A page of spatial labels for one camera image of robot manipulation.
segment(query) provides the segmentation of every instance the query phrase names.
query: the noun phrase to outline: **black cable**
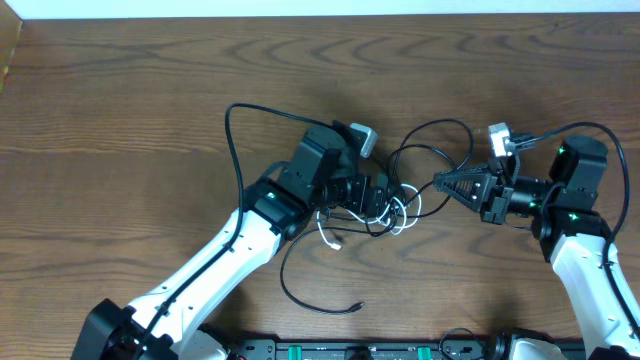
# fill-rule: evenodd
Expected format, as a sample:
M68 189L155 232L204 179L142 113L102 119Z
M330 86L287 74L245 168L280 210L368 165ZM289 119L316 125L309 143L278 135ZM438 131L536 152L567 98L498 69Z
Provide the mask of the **black cable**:
M612 262L609 261L609 249L611 248L611 244L613 244L616 235L618 235L618 233L620 232L620 229L622 228L622 224L624 223L625 218L627 217L627 212L629 210L629 202L630 202L630 198L631 198L631 185L630 185L630 181L629 181L629 168L627 166L627 160L624 156L624 151L622 150L622 145L620 144L620 140L618 140L618 137L613 133L613 131L611 131L608 127L602 125L602 124L598 124L598 123L594 123L594 122L588 122L588 121L583 121L583 122L576 122L573 124L569 124L566 126L563 126L559 129L550 131L544 135L535 137L533 139L529 139L523 142L518 143L516 146L517 147L524 147L525 145L528 145L530 143L534 143L536 141L541 141L541 140L545 140L551 136L557 135L559 133L562 133L564 131L567 130L571 130L571 129L575 129L577 127L594 127L597 129L602 130L603 132L605 132L607 135L609 135L609 137L611 138L611 140L613 141L614 145L616 146L616 150L618 152L618 158L620 159L620 166L622 167L622 178L624 181L624 200L622 203L622 211L620 213L620 217L618 218L618 222L616 223L615 227L613 228L613 230L611 231L611 234L609 235L609 237L605 240L604 246L602 248L602 264L604 265L604 271L605 274L607 275L607 279L609 280L609 285L611 286L611 289L613 290L613 293L616 297L616 299L618 300L618 303L620 304L620 307L622 308L622 311L624 312L625 316L627 317L627 320L629 320L629 324L631 326L631 331L635 334L636 339L638 339L640 341L640 327L638 327L638 322L636 321L635 317L633 316L633 313L631 313L631 310L629 309L629 306L627 305L626 301L624 300L624 297L622 296L622 293L620 292L620 289L618 288L618 285L616 284L616 281L613 277L613 273L611 272L611 266L613 265Z
M540 203L540 215L542 215L544 213L544 211L547 208L547 203L549 202L549 199L551 199L551 196L553 196L553 193L560 189L565 187L566 185L562 182L562 181L558 181L557 183L554 183L553 185L551 185L551 187L549 188L549 190L547 191L547 193L544 195L544 198L542 199L542 202Z
M341 220L341 221L358 221L358 219L352 218L352 217L346 217L346 216L342 216L342 215L333 215L331 214L329 216L332 219L336 219L336 220Z
M440 120L433 120L433 121L429 121L427 123L424 123L424 124L416 127L415 129L411 130L407 134L407 136L404 137L404 140L402 140L402 143L400 144L400 147L401 148L404 147L404 145L407 143L407 141L409 140L411 135L415 134L417 131L419 131L421 129L424 129L427 126L435 125L435 124L439 124L439 123L444 123L444 122L452 122L454 124L462 126L464 128L464 130L467 132L467 135L469 136L469 151L467 152L467 156L464 158L464 160L462 160L460 165L458 165L456 170L462 168L471 159L471 156L473 155L474 139L473 139L473 133L471 132L471 129L465 123L463 123L460 120L456 120L456 119L440 119ZM398 153L398 155L396 156L396 161L395 161L395 163L393 165L393 171L391 173L393 178L397 177L397 170L398 170L398 164L399 163L400 163L400 153Z
M220 251L218 251L218 253L216 253L211 259L209 259L209 261L204 263L196 272L194 272L184 283L182 283L182 285L180 285L176 289L176 291L174 291L171 295L169 295L167 300L165 300L159 306L158 311L156 312L156 314L153 316L153 318L149 322L149 325L147 326L145 331L142 333L142 336L140 338L140 343L136 347L136 351L135 351L135 353L133 355L133 359L138 359L142 355L142 352L144 351L144 347L145 347L147 341L149 340L149 337L151 336L151 332L153 331L153 328L156 326L156 324L158 323L160 318L168 311L169 306L171 306L171 304L174 302L174 300L176 300L178 298L178 296L180 296L180 294L182 292L184 292L184 290L187 287L189 287L189 285L191 285L200 275L202 275L202 273L207 271L207 269L209 269L211 267L211 265L213 265L220 257L222 257L222 255L224 255L225 252L227 252L229 249L231 249L231 247L233 246L233 244L237 240L238 235L240 235L240 230L242 228L242 221L243 221L243 218L244 218L244 207L243 207L243 204L244 204L244 185L243 185L243 181L242 181L242 171L240 170L240 163L238 161L238 154L236 153L236 148L235 148L235 145L233 144L233 138L231 136L231 110L233 110L233 108L236 108L236 107L265 111L265 112L268 112L268 113L272 113L272 114L275 114L275 115L280 115L280 116L286 117L288 119L296 120L296 121L301 121L301 122L305 122L305 123L309 123L309 124L330 127L329 125L327 125L327 124L325 124L323 122L317 121L317 120L313 120L313 119L305 118L305 117L302 117L302 116L285 113L285 112L282 112L282 111L279 111L279 110L275 110L275 109L271 109L271 108L267 108L267 107L264 107L264 106L253 105L253 104L245 104L245 103L234 103L234 104L229 105L229 107L227 108L227 111L225 113L225 116L224 116L224 130L225 130L225 133L226 133L226 136L227 136L227 143L229 145L229 152L231 153L231 159L233 160L233 168L234 168L234 170L236 172L236 182L237 182L237 185L238 185L238 220L236 222L236 228L235 228L233 234L231 235L231 238L229 239L229 241L226 244L223 245L222 249Z
M366 231L364 230L357 230L357 229L347 229L347 228L340 228L340 227L323 227L323 230L340 230L340 231L349 231L349 232L355 232L355 233L359 233L359 234L367 234ZM313 305L309 305L307 303L305 303L304 301L296 298L293 294L291 294L291 292L289 291L289 289L287 289L287 286L284 283L284 267L287 264L287 259L289 259L289 255L291 254L291 252L293 251L293 249L296 247L296 245L298 245L298 243L300 243L300 241L302 239L304 239L307 235L312 234L316 231L319 231L319 229L311 229L305 233L303 233L302 235L300 235L292 244L291 246L289 246L289 249L287 249L286 254L284 254L284 258L282 258L282 264L280 265L280 286L282 287L282 291L284 291L284 294L289 298L289 300L293 301L296 305L307 309L309 311L313 311L315 313L318 314L325 314L325 315L346 315L346 314L351 314L354 313L360 309L362 309L362 307L364 307L364 302L359 302L356 304L351 305L349 308L345 309L345 310L327 310L327 309L323 309L317 306L313 306Z
M396 212L396 210L394 209L394 212L389 212L389 216L391 216L391 221L389 221L389 225L387 225L383 230L381 231L371 231L371 228L369 227L369 218L365 218L364 219L364 226L367 229L367 234L369 234L371 237L380 237L388 232L390 232L391 230L393 230L393 228L397 225L398 223L398 213Z
M447 162L449 163L449 165L451 165L451 169L455 170L458 167L456 166L456 163L453 161L453 159L451 159L451 157L449 155L447 155L444 151L442 151L441 149L438 149L435 146L429 146L429 145L424 145L424 144L411 144L411 145L406 145L403 147L398 148L397 150L393 151L389 157L387 158L387 167L389 166L389 163L391 162L391 159L393 157L393 155L396 154L400 154L402 151L410 149L410 148L421 148L421 149L426 149L426 150L430 150L433 151L434 153L440 155L441 157L443 157L445 160L447 160ZM409 198L409 200L406 200L405 202L405 206L409 206L409 204L415 200L426 188L428 188L429 186L433 185L433 181L430 181L428 183L426 183L425 185L423 185L420 189L418 189L418 191L413 194L413 196L411 198ZM407 216L408 219L415 219L415 218L424 218L427 216L431 216L435 213L437 213L438 211L440 211L451 199L451 196L447 196L442 203L440 203L440 205L438 205L437 208L435 208L434 210L425 213L425 214L419 214L419 215L409 215Z
M433 146L429 146L429 145L423 145L423 144L415 144L416 146L405 146L405 144L407 143L407 141L409 140L409 138L411 137L411 135L413 135L414 133L416 133L417 131L424 129L427 126L430 125L435 125L435 124L439 124L439 123L444 123L444 122L452 122L454 124L460 125L464 128L464 130L467 132L467 136L469 137L469 150L467 151L467 155L465 156L465 158L462 160L462 162L459 165L455 165L455 162L442 150L433 147ZM398 170L398 164L400 162L400 154L402 151L411 148L411 147L421 147L424 149L428 149L431 150L433 152L435 152L436 154L442 156L443 158L445 158L449 164L452 167L452 170L458 170L460 168L462 168L470 159L471 156L473 155L473 147L475 144L475 140L473 138L473 132L471 131L471 129L462 121L456 120L456 119L440 119L440 120L434 120L434 121L429 121L427 123L424 123L418 127L416 127L415 129L411 130L407 136L405 136L405 138L402 140L402 143L400 144L400 148L398 148L397 150L395 150L393 153L391 153L391 155L389 156L389 159L387 161L390 160L391 156L393 156L394 154L396 155L395 158L395 163L393 166L393 170L391 172L391 174L388 174L389 178L391 179L390 181L394 181L396 186L400 186L400 180L398 179L398 175L397 175L397 170ZM413 196L411 198L409 198L408 200L405 201L405 205L409 205L413 200L415 200L426 188L428 188L429 186L431 186L433 184L433 181L428 182L427 184L423 185L417 193L413 194ZM424 214L419 214L419 215L411 215L411 216L407 216L407 218L410 219L415 219L417 218L424 218L427 216L431 216L435 213L437 213L438 211L440 211L451 199L451 196L447 196L442 203L440 203L440 205L438 205L437 208L435 208L434 210L428 212L428 213L424 213Z
M447 331L447 332L446 332L446 333L445 333L445 334L440 338L440 342L438 343L438 351L440 351L440 354L441 354L442 356L446 357L446 358L447 358L447 359L449 359L449 360L454 360L451 356L449 356L449 354L447 354L447 352L446 352L446 351L444 351L444 350L443 350L443 348L442 348L442 344L444 343L444 339L445 339L445 338L447 338L447 337L448 337L452 332L455 332L455 331L466 331L466 332L468 332L469 334L471 334L471 337L473 337L473 340L475 340L475 342L477 342L477 343L478 343L478 345L480 345L480 348L482 349L482 354L483 354L483 355L480 355L480 357L477 357L477 358L475 358L475 359L471 359L471 360L480 360L480 359L483 359L483 358L484 358L484 345L482 344L482 342L480 342L480 340L478 339L478 337L476 336L476 334L475 334L473 331L471 331L471 330L469 330L469 329L467 329L467 328L453 328L453 329L451 329L451 330Z

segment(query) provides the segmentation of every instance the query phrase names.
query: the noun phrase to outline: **cable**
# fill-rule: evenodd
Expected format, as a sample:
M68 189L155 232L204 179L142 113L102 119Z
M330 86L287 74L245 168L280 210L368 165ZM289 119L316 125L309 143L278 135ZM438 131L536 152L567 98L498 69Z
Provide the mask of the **cable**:
M433 151L434 153L440 155L442 158L444 158L452 167L455 167L455 162L453 161L453 159L451 159L451 157L449 155L447 155L444 151L442 151L441 149L435 147L435 146L430 146L430 145L425 145L425 144L411 144L411 145L406 145L406 146L401 146L398 149L394 150L391 154L389 154L389 156L387 157L387 162L386 162L386 167L385 170L387 172L387 176L389 177L389 181L390 182L394 182L395 181L395 185L396 187L400 187L400 183L399 180L397 179L397 176L394 174L390 174L389 173L389 169L391 168L391 160L393 158L394 155L397 156L400 155L401 152L407 150L407 149L411 149L411 148L420 148L420 149L425 149L425 150L430 150ZM418 196L418 194L421 191L419 191L418 193L416 193L411 199L406 200L405 203L409 204L411 201L413 201L416 196Z
M449 356L449 354L447 354L446 351L443 350L442 348L442 344L444 343L444 339L446 337L448 337L452 332L455 331L466 331L469 334L471 334L471 337L473 337L473 340L475 340L475 342L478 343L478 345L480 345L480 348L482 349L482 354L484 354L484 345L480 342L480 340L478 339L478 337L476 336L476 334L474 334L473 331L467 329L467 328L453 328L449 331L447 331L441 338L440 338L440 342L438 343L438 351L440 351L440 354L444 357L446 357L449 360L454 360L451 356ZM484 359L484 355L480 355L479 357L475 358L475 359L471 359L471 360L480 360L480 359Z
M231 136L231 110L233 110L233 108L236 108L236 107L249 108L249 109L265 111L265 112L268 112L268 113L272 113L272 114L275 114L275 115L280 115L280 116L286 117L288 119L296 120L296 121L301 121L301 122L305 122L305 123L309 123L309 124L330 127L329 125L327 125L327 124L325 124L323 122L317 121L317 120L313 120L313 119L305 118L305 117L302 117L302 116L285 113L285 112L282 112L282 111L279 111L279 110L275 110L275 109L271 109L271 108L267 108L267 107L264 107L264 106L253 105L253 104L245 104L245 103L234 103L234 104L229 105L229 107L227 108L227 111L225 112L225 116L224 116L224 130L225 130L225 133L226 133L226 136L227 136L227 143L229 145L229 152L231 153L231 159L233 160L233 168L234 168L234 170L236 172L236 182L237 182L237 185L238 185L238 220L236 222L236 228L235 228L233 234L231 235L231 238L229 239L229 241L222 246L222 249L220 251L218 251L218 253L216 253L211 259L209 259L209 261L204 263L198 270L196 270L187 280L185 280L184 283L182 283L182 285L180 285L176 289L176 291L174 291L171 295L169 295L167 300L165 300L158 307L158 311L156 312L156 314L153 316L153 318L149 322L149 325L147 326L145 331L142 333L142 336L140 338L140 343L136 347L136 351L133 354L133 359L138 359L142 355L142 352L145 349L146 343L148 342L149 337L151 336L153 328L156 326L156 324L158 323L160 318L163 316L163 314L165 314L169 310L169 307L174 302L174 300L176 300L178 298L178 296L180 296L180 294L182 294L182 292L184 292L184 290L187 287L189 287L189 285L191 285L200 275L202 275L202 273L207 271L207 269L209 269L211 267L211 265L213 265L220 257L222 257L222 255L224 255L224 253L226 253L229 249L231 249L231 247L233 246L235 241L238 239L238 235L240 235L240 230L242 228L242 221L243 221L243 218L244 218L244 208L243 208L243 204L244 204L244 184L243 184L243 181L242 181L242 171L240 170L240 162L238 161L238 154L236 153L236 148L235 148L235 145L233 144L233 137Z
M413 187L413 186L411 186L409 184L402 184L402 186L413 190L415 192L415 194L416 194L416 195L414 195L414 197L415 196L418 197L418 211L416 211L416 214L418 214L417 216L419 216L420 215L420 211L422 211L422 195L420 195L418 189L416 189L415 187ZM416 223L418 223L418 217L415 217L413 219L413 222L411 224L405 226L404 229L410 228L410 227L414 226Z
M355 232L355 233L359 233L359 234L367 234L366 231L364 230L356 230L356 229L347 229L347 228L340 228L340 227L325 227L325 230L340 230L340 231L349 231L349 232ZM293 251L293 249L296 247L296 245L298 245L298 243L300 243L300 241L302 239L304 239L305 237L307 237L307 235L312 234L314 232L318 231L318 229L311 229L305 233L303 233L302 235L300 235L296 240L293 241L293 243L291 244L291 246L289 246L289 249L287 249L287 252L284 254L284 258L282 258L282 264L280 265L280 286L282 287L282 291L284 291L284 294L289 298L289 300L293 301L296 305L307 309L309 311L313 311L315 313L318 314L324 314L324 315L346 315L346 314L351 314L354 313L360 309L362 309L364 307L364 302L359 302L356 304L351 305L349 308L345 309L345 310L326 310L317 306L313 306L313 305L309 305L307 303L305 303L304 301L296 298L293 294L291 294L291 292L289 291L289 289L287 289L287 286L284 283L284 267L287 264L287 259L289 259L289 255L291 254L291 252Z
M551 185L551 187L549 188L549 191L547 191L547 193L544 195L544 198L540 203L540 222L541 222L540 228L541 229L544 229L546 226L545 223L547 220L546 220L545 212L547 211L547 206L549 205L548 204L549 199L551 198L551 196L553 196L553 193L555 193L556 190L564 187L566 187L564 182L558 181L557 183L554 183L553 185Z
M460 166L456 166L456 163L453 161L453 159L451 159L451 157L449 157L449 155L447 155L444 151L434 147L434 146L429 146L429 145L423 145L423 144L412 144L412 145L406 145L403 147L398 148L397 150L395 150L394 152L392 152L389 157L387 158L387 166L388 164L391 162L391 159L393 157L393 155L395 154L400 154L402 151L406 150L406 149L410 149L410 148L421 148L421 149L426 149L426 150L430 150L435 152L436 154L440 155L442 158L444 158L449 165L451 165L451 169L452 170L456 170L459 169ZM473 140L470 141L470 151L473 151ZM428 188L429 186L433 185L433 181L430 181L428 183L426 183L425 185L423 185L420 190L417 190L416 193L409 198L406 201L406 204L410 204L413 200L415 200L416 197L420 196L422 194L422 192ZM440 211L451 199L451 196L448 196L442 201L442 203L440 203L440 205L438 205L438 207L426 214L419 214L419 215L412 215L409 216L410 219L419 219L419 218L424 218L427 216L431 216L435 213L437 213L438 211Z
M609 135L614 145L616 146L616 150L618 152L618 158L620 159L620 166L622 167L622 178L624 181L624 200L622 203L622 211L620 212L620 217L618 218L618 222L616 223L615 227L611 231L611 234L609 235L609 237L605 240L604 246L602 248L602 264L604 265L603 268L604 268L605 274L607 275L607 279L609 280L609 284L611 285L611 289L613 290L613 293L616 299L618 300L618 303L620 304L622 311L627 317L627 320L629 320L631 331L633 332L633 334L635 334L636 339L640 341L640 327L638 327L638 322L636 321L635 317L631 313L629 306L624 300L624 297L622 296L622 293L620 292L620 289L616 284L616 281L613 277L613 273L611 272L611 265L613 265L613 263L609 261L609 249L611 248L611 244L613 244L616 235L618 235L618 233L620 232L620 229L622 228L622 224L624 223L624 220L627 217L627 212L629 210L629 201L631 198L629 168L627 166L627 160L624 156L624 151L622 150L622 145L620 144L620 140L618 140L618 137L608 127L602 124L594 123L594 122L582 121L582 122L576 122L573 124L563 126L559 129L550 131L544 135L534 137L533 139L522 141L516 144L516 147L524 147L528 144L534 143L536 141L548 139L551 136L557 135L559 133L562 133L577 127L594 127L602 130L604 133Z
M320 235L322 236L322 240L324 240L324 243L329 245L329 247L332 248L333 250L342 249L342 245L337 243L331 243L329 242L329 240L327 240L326 236L324 236L324 231L322 231L322 225L320 225L320 211L316 211L316 220L318 220L316 222L318 224L318 231L320 232Z
M398 232L393 232L393 229L391 229L391 233L393 235L398 235L402 232L402 230L404 230L404 227L407 225L407 208L404 206L404 204L402 203L402 201L400 201L400 199L398 199L397 197L393 197L393 200L395 202L398 203L398 205L400 206L400 209L402 209L402 218L404 220L402 220L402 226L400 226L400 230L398 230Z
M419 131L421 129L424 129L427 126L435 125L435 124L439 124L439 123L444 123L444 122L451 122L451 123L454 123L454 124L462 126L464 128L464 130L467 132L467 135L469 136L469 151L467 151L467 156L465 156L464 160L462 160L460 165L458 165L458 167L456 167L456 170L462 168L467 163L467 161L469 161L471 159L471 156L473 154L474 139L473 139L473 133L471 132L471 129L465 123L463 123L460 120L456 120L456 119L440 119L440 120L433 120L433 121L429 121L427 123L424 123L424 124L416 127L415 129L411 130L407 134L407 136L405 136L404 140L402 140L402 143L400 144L400 148L404 147L404 145L407 143L407 141L409 140L411 135L415 134L417 131ZM393 178L397 178L397 170L398 170L398 164L399 163L400 163L400 152L398 152L398 155L396 156L395 163L393 165L393 172L391 173Z
M380 218L381 218L381 217L384 217L384 216L386 215L387 211L389 211L389 205L387 205L387 208L386 208L386 209L385 209L385 211L382 213L382 215L378 216L378 217L375 219L375 221L374 221L374 222L372 222L372 223L370 223L370 224L380 224ZM349 213L349 215L353 216L353 220L359 221L359 222L361 222L361 223L363 223L363 224L364 224L364 220L363 220L363 219L361 219L361 218L360 218L360 216L358 216L358 214L354 213L354 212L353 212L353 211L351 211L351 210L347 210L347 212Z
M387 225L387 227L384 228L384 230L382 230L382 231L371 231L371 228L369 227L369 218L365 218L364 226L365 226L365 228L367 228L367 234L369 234L372 237L380 237L380 236L390 232L391 229L393 229L396 226L397 220L398 220L398 218L397 218L395 213L390 213L390 214L393 214L393 216L392 216L393 219L389 222L389 225Z

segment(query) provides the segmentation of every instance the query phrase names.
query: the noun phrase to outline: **wood grain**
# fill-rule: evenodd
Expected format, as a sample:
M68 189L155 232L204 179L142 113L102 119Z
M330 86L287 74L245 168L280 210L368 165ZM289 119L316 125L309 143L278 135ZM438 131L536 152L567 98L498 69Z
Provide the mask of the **wood grain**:
M620 137L640 176L640 15L401 16L31 21L0 98L0 353L68 358L84 317L109 297L143 294L195 254L236 207L223 113L235 101L373 127L378 154L413 127L456 117L476 133L507 121L542 133L597 121ZM245 181L288 159L304 126L234 113ZM586 134L606 140L597 131ZM416 134L461 159L452 126ZM545 175L559 139L525 154ZM419 151L412 183L445 169ZM597 209L622 200L610 157ZM640 190L619 237L640 296ZM442 195L429 193L426 207ZM336 254L317 237L291 258L292 291L364 310L327 317L282 294L282 254L249 276L211 322L281 338L424 339L466 326L577 337L567 296L536 241L481 224L451 203L400 237L345 234Z

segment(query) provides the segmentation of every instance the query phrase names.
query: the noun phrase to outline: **wire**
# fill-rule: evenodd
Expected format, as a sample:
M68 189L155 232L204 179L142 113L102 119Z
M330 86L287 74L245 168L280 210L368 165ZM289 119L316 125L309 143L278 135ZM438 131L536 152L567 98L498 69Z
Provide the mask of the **wire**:
M627 212L629 210L629 202L630 202L630 198L631 198L631 185L630 185L630 181L629 181L629 168L627 166L627 160L626 160L626 158L624 156L624 151L622 150L622 145L620 144L620 140L618 140L618 137L608 127L606 127L606 126L604 126L602 124L594 123L594 122L582 121L582 122L576 122L576 123L573 123L573 124L569 124L569 125L566 125L566 126L563 126L563 127L559 128L559 129L550 131L550 132L548 132L548 133L546 133L544 135L541 135L541 136L538 136L538 137L534 137L534 138L529 139L529 140L525 140L523 142L520 142L520 143L516 144L516 147L525 147L528 144L534 143L536 141L541 141L541 140L548 139L548 138L550 138L550 137L552 137L554 135L557 135L559 133L565 132L567 130L575 129L577 127L594 127L594 128L602 130L604 133L609 135L609 137L613 141L614 145L616 146L616 150L618 152L618 158L620 159L620 166L622 167L622 178L623 178L623 182L624 182L624 200L622 202L622 211L620 212L620 217L618 218L618 222L616 223L615 227L611 231L611 234L609 234L609 236L605 240L604 246L602 248L602 264L604 265L603 268L604 268L605 274L607 275L607 279L609 280L609 285L611 286L611 289L613 290L613 293L614 293L616 299L618 300L618 303L620 304L620 307L622 308L622 311L624 312L625 316L627 317L627 320L629 320L629 325L631 326L631 331L632 331L633 334L635 334L636 339L638 339L638 341L640 341L640 327L638 327L638 322L636 321L635 317L633 316L633 313L629 309L629 306L627 305L626 301L624 300L624 297L622 296L622 293L620 292L620 289L618 288L618 285L616 284L616 281L615 281L615 279L613 277L613 273L611 272L611 266L613 265L613 263L609 261L609 249L611 248L611 244L613 244L616 235L618 235L618 233L620 232L620 229L622 228L622 224L624 223L624 220L627 217Z
M549 199L551 198L551 196L553 195L553 193L560 189L565 187L564 182L562 181L558 181L557 183L554 183L553 185L551 185L551 187L549 188L549 191L547 191L547 193L545 194L544 198L542 199L542 202L540 203L540 214L542 215L542 213L546 210L547 208L547 203L549 202Z
M402 201L400 201L400 199L398 199L397 197L393 197L393 200L395 202L398 203L398 205L400 206L400 209L402 209L402 226L400 226L400 230L398 230L398 232L393 232L393 229L391 229L391 233L393 235L398 235L402 232L402 230L405 229L405 226L407 225L407 208L404 206L404 204L402 203Z
M226 253L229 249L231 249L231 247L233 246L235 241L238 239L238 235L240 235L240 230L242 228L242 221L244 219L244 208L243 208L243 204L244 204L244 184L243 184L243 181L242 181L242 171L240 170L240 162L238 160L238 154L236 152L236 148L235 148L235 145L233 143L233 137L231 136L231 110L233 110L233 108L236 108L236 107L265 111L265 112L268 112L268 113L272 113L272 114L275 114L275 115L280 115L280 116L286 117L288 119L301 121L301 122L304 122L304 123L330 127L329 125L327 125L327 124L325 124L323 122L317 121L317 120L313 120L313 119L305 118L305 117L302 117L302 116L285 113L285 112L282 112L282 111L279 111L279 110L267 108L267 107L260 106L260 105L253 105L253 104L246 104L246 103L234 103L234 104L229 105L229 107L227 107L227 111L225 112L225 116L224 116L224 130L225 130L225 133L226 133L226 136L227 136L227 143L229 145L229 152L231 154L231 159L233 160L233 168L234 168L234 170L236 172L236 182L237 182L237 185L238 185L238 211L237 211L238 212L238 219L237 219L237 222L236 222L236 228L235 228L233 234L231 235L231 237L229 238L229 241L227 241L227 243L225 243L222 246L222 249L220 249L220 251L218 251L211 259L209 259L198 270L196 270L189 278L187 278L187 280L185 280L185 282L182 283L176 289L176 291L174 291L171 295L169 295L167 300L165 300L158 307L158 311L156 312L156 314L153 316L153 318L149 322L149 325L147 326L145 331L142 333L142 336L140 338L140 342L139 342L138 346L136 347L136 351L133 354L133 359L138 359L142 355L142 352L145 349L146 343L148 342L149 337L151 336L153 328L156 326L156 324L158 323L160 318L169 310L169 307L174 302L174 300L176 300L178 298L178 296L180 296L180 294L182 294L182 292L184 292L184 290L187 287L189 287L200 275L202 275L202 273L207 271L207 269L209 269L211 267L211 265L213 265L220 257L222 257L222 255L224 255L224 253Z
M364 230L347 229L347 228L340 228L340 227L325 227L325 230L340 230L340 231L349 231L349 232L354 232L354 233L359 233L359 234L367 234L367 232L364 231ZM324 315L346 315L346 314L352 314L352 313L362 309L364 307L364 302L355 303L355 304L351 305L349 308L347 308L345 310L327 310L327 309L323 309L323 308L320 308L320 307L317 307L317 306L313 306L313 305L309 305L309 304L305 303L304 301L296 298L289 291L289 289L287 289L287 286L284 283L284 267L287 264L287 259L289 259L289 255L291 254L293 249L296 247L296 245L298 245L300 243L300 241L302 239L304 239L309 234L312 234L312 233L314 233L316 231L318 231L318 229L311 229L311 230L303 233L302 235L300 235L296 240L293 241L293 243L291 243L291 246L289 246L289 249L287 249L287 252L284 254L284 258L282 259L282 264L280 265L280 286L282 287L282 291L289 298L289 300L293 301L296 305L298 305L298 306L300 306L300 307L302 307L304 309L307 309L309 311L313 311L315 313L318 313L318 314L324 314Z
M420 195L420 192L418 191L418 189L416 189L415 187L409 185L409 184L402 184L403 187L409 188L411 190L413 190L415 192L416 195L414 195L414 197L418 197L418 211L416 212L416 214L420 215L420 211L422 211L422 195ZM407 203L407 206L411 205L412 201L409 201ZM415 217L413 219L413 222L407 226L405 226L404 228L410 228L412 226L414 226L416 223L418 223L418 218Z
M392 216L393 219L389 222L389 225L387 225L387 227L384 228L384 230L382 231L371 231L371 228L369 227L369 218L365 218L364 226L365 228L367 228L367 234L369 234L372 237L380 237L390 232L391 229L393 229L396 226L397 220L398 220L397 215L395 213L390 213L390 214L393 214Z
M411 189L411 190L413 190L415 193L418 193L418 189L416 189L413 185L410 185L410 184L401 184L401 186L402 186L402 187L406 187L406 188L408 188L408 189ZM405 208L405 212L406 212L406 206L405 206L402 202L399 202L399 205L400 205L400 206L402 206L402 207L404 207L404 208ZM390 204L387 204L387 207L385 208L385 210L384 210L384 212L382 213L382 215L378 216L378 217L375 219L375 221L374 221L374 222L371 222L370 224L379 224L379 225L389 226L389 223L385 223L385 224L383 224L381 221L382 221L382 218L384 218L384 217L387 215L387 212L389 211L389 209L390 209L390 208L391 208L391 205L390 205ZM422 196L420 196L420 194L418 194L418 211L417 211L417 213L418 213L418 214L420 214L420 211L421 211L421 210L422 210ZM364 222L365 222L365 221L364 221L363 219L361 219L361 218L360 218L356 213L354 213L353 211L350 211L350 210L347 210L347 212L348 212L349 214L351 214L351 216L353 216L353 219L348 219L348 218L347 218L347 220L355 220L355 221L359 221L359 222L361 222L361 223L363 223L363 224L364 224ZM408 229L408 228L410 228L410 227L414 226L417 222L418 222L418 219L417 219L417 218L414 218L414 220L413 220L413 222L412 222L411 224L409 224L409 225L403 225L403 226L395 226L394 228L400 228L400 229L401 229L401 231L402 231L402 230L404 230L404 229Z
M484 352L485 352L484 345L480 342L480 340L478 339L478 337L476 336L476 334L475 334L473 331L471 331L471 330L469 330L469 329L467 329L467 328L453 328L453 329L451 329L451 330L447 331L447 332L446 332L446 333L445 333L445 334L440 338L440 342L438 343L438 351L440 351L440 354L441 354L442 356L446 357L446 358L447 358L447 359L449 359L449 360L454 360L451 356L449 356L449 354L447 354L447 352L446 352L446 351L444 351L444 350L443 350L443 348L442 348L442 344L444 343L444 339L445 339L445 338L447 338L447 337L448 337L452 332L456 332L456 331L466 331L466 332L468 332L469 334L471 334L471 337L473 337L473 340L475 340L475 342L477 342L477 343L478 343L478 345L480 345L480 348L482 349L482 354L484 354ZM477 357L477 358L475 358L475 359L471 359L471 360L480 360L480 359L483 359L483 358L484 358L484 355L481 355L481 356L479 356L479 357Z
M322 240L324 240L324 243L329 245L329 247L332 248L333 250L342 249L342 245L337 243L331 243L329 242L329 240L327 240L327 237L324 236L324 231L322 231L322 225L320 225L320 211L316 211L316 220L318 220L316 222L318 224L318 231L320 232L320 235L322 236Z
M456 167L456 170L462 168L471 159L471 156L473 155L473 145L474 145L475 141L473 139L473 133L471 132L471 129L465 123L463 123L460 120L456 120L456 119L440 119L440 120L433 120L433 121L429 121L427 123L424 123L424 124L418 126L417 128L411 130L407 134L407 136L405 136L404 140L402 140L402 143L400 144L400 148L404 147L404 145L407 143L407 141L409 140L411 135L415 134L417 131L419 131L421 129L424 129L427 126L435 125L435 124L439 124L439 123L444 123L444 122L451 122L451 123L454 123L454 124L462 126L464 128L464 130L467 132L467 136L469 136L469 151L467 151L467 156L465 156L464 160L462 160L460 165L458 165L458 167ZM396 155L395 163L393 165L393 171L391 173L391 176L393 178L397 178L398 164L400 163L400 152L398 152L398 154Z

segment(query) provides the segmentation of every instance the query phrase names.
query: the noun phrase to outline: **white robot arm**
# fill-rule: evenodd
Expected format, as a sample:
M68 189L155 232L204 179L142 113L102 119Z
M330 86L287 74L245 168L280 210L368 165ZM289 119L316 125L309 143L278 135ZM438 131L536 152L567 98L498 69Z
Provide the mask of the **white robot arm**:
M579 126L596 127L616 145L623 169L625 198L620 220L609 230L592 207L607 166L607 148L580 135L565 138L549 172L551 180L519 175L519 152L536 141ZM436 174L436 189L446 192L483 222L504 224L508 213L532 216L533 235L543 256L565 286L585 343L587 357L640 357L638 303L618 262L613 239L624 221L629 203L629 176L616 136L601 124L574 123L534 138L515 134L504 124L489 127L494 158L486 164ZM541 339L512 336L489 356L496 359L561 359L559 349Z
M238 210L231 214L220 233L180 270L146 295L131 301L129 306L136 310L133 320L143 328L149 326L160 304L229 241L237 221ZM198 342L189 340L240 281L275 255L280 246L281 235L274 234L271 227L270 222L255 212L245 212L240 236L233 245L233 251L225 252L182 292L153 327L152 335L156 338L169 335L173 339L171 349L185 359L226 357L222 346L209 336L199 336Z

